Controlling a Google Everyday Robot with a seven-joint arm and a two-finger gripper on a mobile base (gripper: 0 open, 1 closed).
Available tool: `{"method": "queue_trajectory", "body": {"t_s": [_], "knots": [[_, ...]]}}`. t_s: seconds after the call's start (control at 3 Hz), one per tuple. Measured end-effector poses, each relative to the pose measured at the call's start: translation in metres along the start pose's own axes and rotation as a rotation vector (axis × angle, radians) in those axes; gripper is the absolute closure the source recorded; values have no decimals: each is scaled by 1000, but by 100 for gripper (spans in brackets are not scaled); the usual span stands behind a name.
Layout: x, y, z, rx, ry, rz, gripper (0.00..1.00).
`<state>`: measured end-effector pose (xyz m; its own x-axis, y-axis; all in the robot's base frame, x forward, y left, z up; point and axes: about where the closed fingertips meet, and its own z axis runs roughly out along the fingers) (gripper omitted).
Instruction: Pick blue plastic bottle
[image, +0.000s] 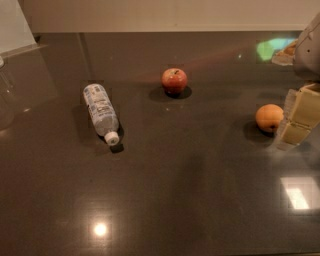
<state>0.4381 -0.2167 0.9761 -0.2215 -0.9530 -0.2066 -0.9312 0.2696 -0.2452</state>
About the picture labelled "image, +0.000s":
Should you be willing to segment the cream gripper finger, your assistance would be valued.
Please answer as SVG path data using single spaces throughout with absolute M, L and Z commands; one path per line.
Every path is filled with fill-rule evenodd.
M 285 98 L 283 119 L 276 132 L 275 145 L 290 150 L 300 145 L 320 123 L 320 84 L 290 89 Z

